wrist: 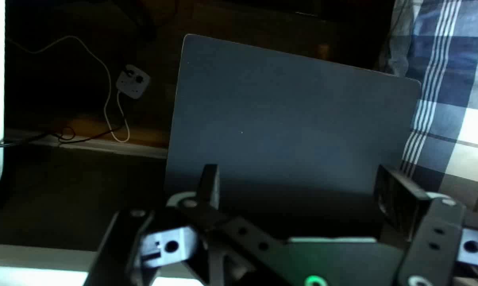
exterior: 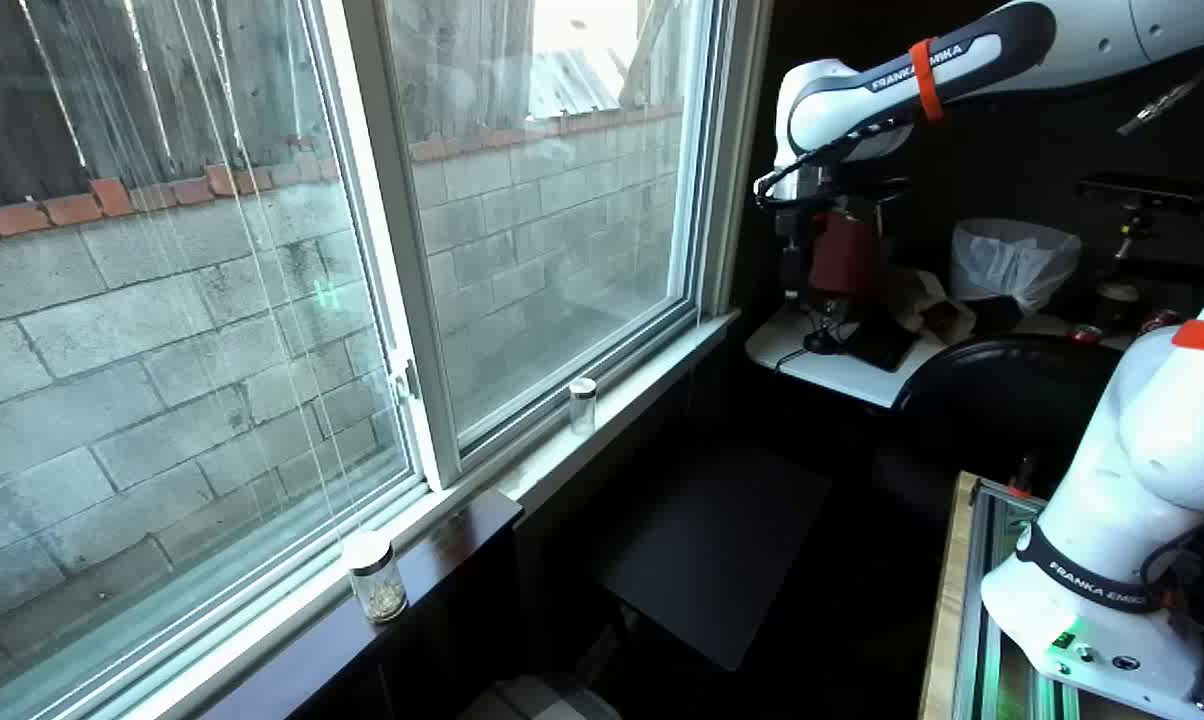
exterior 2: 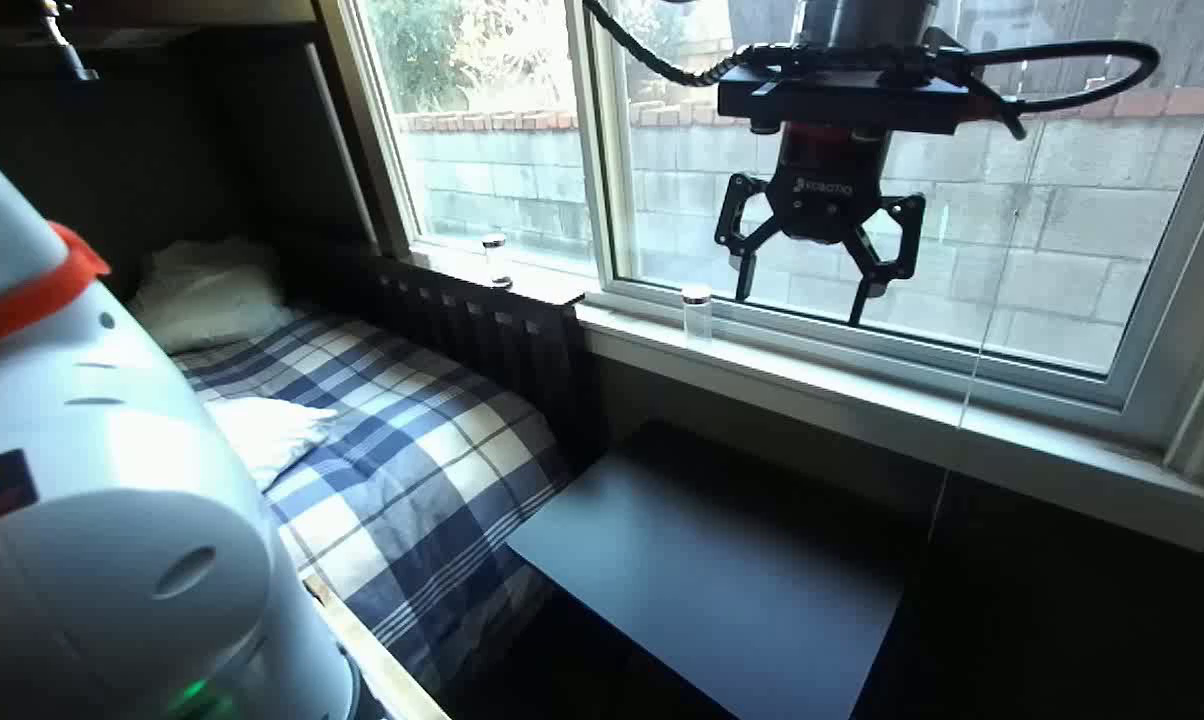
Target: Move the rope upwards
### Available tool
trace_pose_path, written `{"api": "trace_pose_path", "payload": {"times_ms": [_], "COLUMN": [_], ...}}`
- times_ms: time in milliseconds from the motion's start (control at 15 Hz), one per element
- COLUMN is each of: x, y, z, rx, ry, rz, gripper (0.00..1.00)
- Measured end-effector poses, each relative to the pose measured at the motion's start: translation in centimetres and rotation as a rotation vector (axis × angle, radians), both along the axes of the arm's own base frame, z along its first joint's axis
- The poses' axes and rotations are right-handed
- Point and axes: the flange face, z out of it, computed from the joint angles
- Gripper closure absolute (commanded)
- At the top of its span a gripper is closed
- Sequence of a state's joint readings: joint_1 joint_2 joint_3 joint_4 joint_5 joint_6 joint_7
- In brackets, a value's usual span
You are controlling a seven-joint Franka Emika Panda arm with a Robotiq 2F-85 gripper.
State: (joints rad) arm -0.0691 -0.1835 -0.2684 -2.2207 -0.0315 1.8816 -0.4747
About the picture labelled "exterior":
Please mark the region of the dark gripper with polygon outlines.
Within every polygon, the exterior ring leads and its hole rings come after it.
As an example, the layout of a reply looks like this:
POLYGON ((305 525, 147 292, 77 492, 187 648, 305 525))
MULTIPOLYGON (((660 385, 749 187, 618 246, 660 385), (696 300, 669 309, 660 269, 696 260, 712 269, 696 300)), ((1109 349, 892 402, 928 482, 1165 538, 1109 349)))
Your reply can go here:
POLYGON ((847 195, 828 207, 797 205, 775 218, 781 284, 789 294, 817 292, 840 300, 868 300, 881 284, 874 218, 847 195))

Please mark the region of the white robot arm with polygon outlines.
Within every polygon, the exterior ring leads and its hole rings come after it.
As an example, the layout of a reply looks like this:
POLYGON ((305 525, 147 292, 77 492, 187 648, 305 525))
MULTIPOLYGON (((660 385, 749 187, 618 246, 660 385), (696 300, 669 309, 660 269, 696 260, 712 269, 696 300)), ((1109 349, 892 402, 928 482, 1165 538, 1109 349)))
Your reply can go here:
MULTIPOLYGON (((751 200, 817 207, 847 164, 959 101, 1094 84, 1197 49, 1204 0, 1005 0, 874 68, 803 60, 781 76, 775 154, 751 200)), ((1204 641, 1165 591, 1200 525, 1204 309, 1132 341, 979 604, 1036 670, 1157 720, 1204 720, 1204 641)))

